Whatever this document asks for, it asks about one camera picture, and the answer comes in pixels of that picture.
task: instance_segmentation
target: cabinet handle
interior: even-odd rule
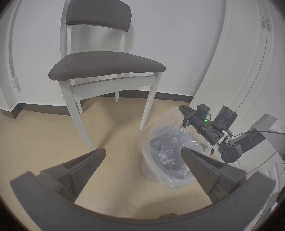
[[[268,29],[268,31],[271,31],[271,25],[270,25],[270,20],[269,19],[267,21],[267,29]]]
[[[264,25],[264,16],[262,17],[262,28],[265,28],[265,25]]]

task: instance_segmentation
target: baseboard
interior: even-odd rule
[[[143,90],[123,90],[119,92],[120,98],[147,98],[149,92]],[[115,93],[109,93],[102,95],[101,97],[114,97]],[[173,100],[173,101],[182,101],[182,102],[191,102],[193,97],[186,95],[178,95],[171,93],[157,92],[155,99],[161,100]],[[47,113],[47,114],[56,114],[56,115],[70,115],[66,106],[54,106],[54,105],[42,105],[42,104],[29,104],[29,103],[18,103],[12,111],[6,111],[0,109],[2,114],[16,119],[18,114],[22,110],[28,110],[33,112]]]

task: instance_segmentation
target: electrical outlet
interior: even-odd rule
[[[13,87],[18,87],[19,86],[17,76],[15,76],[14,78],[11,79],[11,83],[12,83]]]

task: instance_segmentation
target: wooden floor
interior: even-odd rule
[[[147,180],[140,168],[137,144],[146,99],[111,97],[87,100],[81,115],[96,148],[107,156],[83,189],[76,204],[102,214],[137,219],[185,214],[211,204],[195,181],[170,190]],[[188,103],[154,100],[146,127],[172,107]],[[16,199],[9,181],[26,171],[48,167],[89,152],[70,116],[21,111],[14,120],[0,112],[0,195],[30,230],[40,230]]]

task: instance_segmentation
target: clear plastic bag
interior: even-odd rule
[[[183,147],[207,156],[211,154],[210,144],[194,128],[182,127],[183,118],[177,107],[168,110],[144,130],[138,143],[143,156],[141,168],[144,175],[153,181],[157,179],[174,190],[195,180],[181,158]]]

